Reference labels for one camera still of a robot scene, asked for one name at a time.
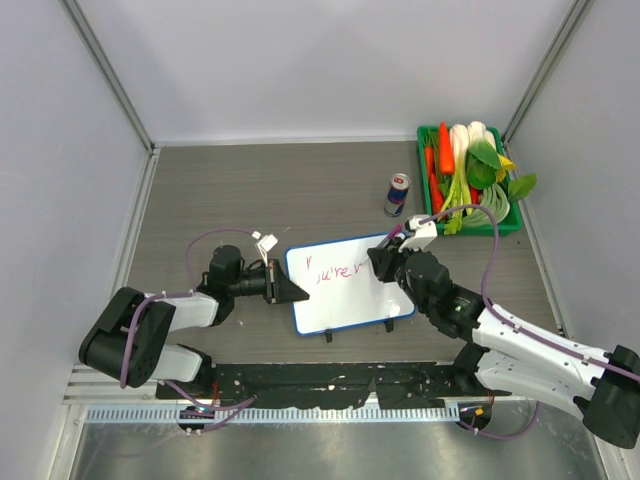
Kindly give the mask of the magenta capped marker pen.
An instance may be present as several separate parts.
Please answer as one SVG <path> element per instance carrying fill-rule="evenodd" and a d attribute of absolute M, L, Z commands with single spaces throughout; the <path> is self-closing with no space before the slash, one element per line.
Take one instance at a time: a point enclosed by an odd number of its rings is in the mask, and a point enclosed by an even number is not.
<path fill-rule="evenodd" d="M 366 263 L 367 261 L 370 260 L 369 253 L 368 253 L 369 250 L 371 249 L 378 250 L 378 249 L 386 248 L 389 245 L 389 243 L 402 231 L 403 231 L 403 224 L 396 225 L 375 247 L 370 247 L 367 249 L 367 253 L 361 263 Z"/>

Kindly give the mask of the blue framed whiteboard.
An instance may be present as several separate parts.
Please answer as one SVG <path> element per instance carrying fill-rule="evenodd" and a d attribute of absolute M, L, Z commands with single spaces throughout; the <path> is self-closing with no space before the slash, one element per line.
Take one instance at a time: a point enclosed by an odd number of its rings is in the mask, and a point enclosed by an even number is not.
<path fill-rule="evenodd" d="M 292 306 L 296 332 L 322 334 L 404 318 L 414 304 L 395 283 L 382 283 L 363 259 L 384 236 L 367 235 L 294 246 L 285 252 L 288 277 L 309 294 Z"/>

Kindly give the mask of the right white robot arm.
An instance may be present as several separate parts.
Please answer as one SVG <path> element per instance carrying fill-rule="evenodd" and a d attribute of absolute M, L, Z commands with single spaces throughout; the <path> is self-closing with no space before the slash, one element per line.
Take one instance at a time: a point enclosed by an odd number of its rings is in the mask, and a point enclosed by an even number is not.
<path fill-rule="evenodd" d="M 639 439 L 639 356 L 574 342 L 511 314 L 454 283 L 448 269 L 398 239 L 367 251 L 375 277 L 395 283 L 442 334 L 464 341 L 451 380 L 465 395 L 481 388 L 525 396 L 582 421 L 601 440 L 632 449 Z"/>

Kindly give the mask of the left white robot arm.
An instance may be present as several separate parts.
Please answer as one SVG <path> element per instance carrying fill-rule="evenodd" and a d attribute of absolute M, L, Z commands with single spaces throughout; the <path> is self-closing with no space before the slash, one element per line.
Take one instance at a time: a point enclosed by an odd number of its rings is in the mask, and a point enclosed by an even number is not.
<path fill-rule="evenodd" d="M 169 345 L 167 338 L 178 330 L 218 326 L 231 314 L 236 299 L 251 296 L 269 305 L 309 299 L 278 260 L 246 265 L 239 248 L 223 245 L 214 250 L 195 290 L 147 295 L 120 288 L 81 342 L 79 361 L 119 381 L 122 388 L 169 380 L 190 398 L 203 398 L 214 382 L 211 356 Z"/>

